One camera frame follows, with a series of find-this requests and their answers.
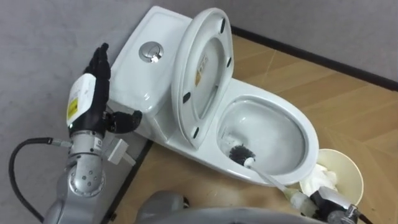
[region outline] toilet brush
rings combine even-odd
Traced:
[[[285,187],[279,181],[275,180],[268,173],[261,171],[256,167],[256,155],[243,145],[233,147],[229,152],[229,158],[234,162],[247,167],[259,174],[259,176],[266,182],[269,182],[277,187],[290,204],[297,210],[301,211],[304,215],[312,217],[318,209],[317,206],[309,199],[308,196],[301,193],[297,189],[290,189]]]

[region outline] flush button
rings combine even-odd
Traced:
[[[146,42],[139,49],[139,57],[148,63],[156,63],[163,56],[163,47],[157,42]]]

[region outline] toilet lid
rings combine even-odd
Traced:
[[[178,48],[172,82],[175,119],[195,148],[203,142],[233,73],[231,25],[224,11],[197,15]]]

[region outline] gray wall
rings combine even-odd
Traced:
[[[92,53],[108,42],[113,63],[153,4],[193,15],[214,2],[170,0],[3,0],[0,2],[0,223],[38,223],[16,200],[7,176],[12,149],[26,138],[67,138],[69,89]],[[132,151],[145,139],[134,138]],[[23,194],[44,213],[55,199],[66,150],[29,147],[16,162]]]
[[[217,0],[232,25],[398,81],[397,0]]]

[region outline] toilet bowl rim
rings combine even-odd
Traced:
[[[319,150],[317,134],[309,119],[298,108],[296,108],[285,99],[236,79],[232,79],[229,83],[227,91],[224,94],[224,97],[221,100],[221,103],[215,113],[215,117],[211,122],[206,138],[202,143],[202,146],[198,149],[198,151],[204,152],[200,153],[203,154],[203,159],[206,160],[208,163],[211,163],[211,161],[217,163],[215,165],[218,165],[219,169],[227,170],[227,172],[231,174],[236,175],[236,173],[240,172],[241,176],[243,176],[250,182],[267,185],[267,183],[265,183],[253,170],[246,169],[229,159],[221,151],[219,145],[217,144],[217,132],[219,128],[218,126],[220,121],[222,120],[224,111],[233,101],[235,101],[239,97],[242,97],[243,95],[255,97],[260,101],[273,103],[278,107],[284,109],[286,112],[288,112],[287,115],[295,121],[296,125],[300,128],[305,138],[306,152],[297,168],[286,174],[273,175],[273,177],[275,177],[283,184],[289,185],[294,184],[300,179],[303,179],[307,175],[309,175],[316,164]],[[217,155],[222,154],[222,156],[216,156],[214,152],[212,152],[215,147],[218,148]]]

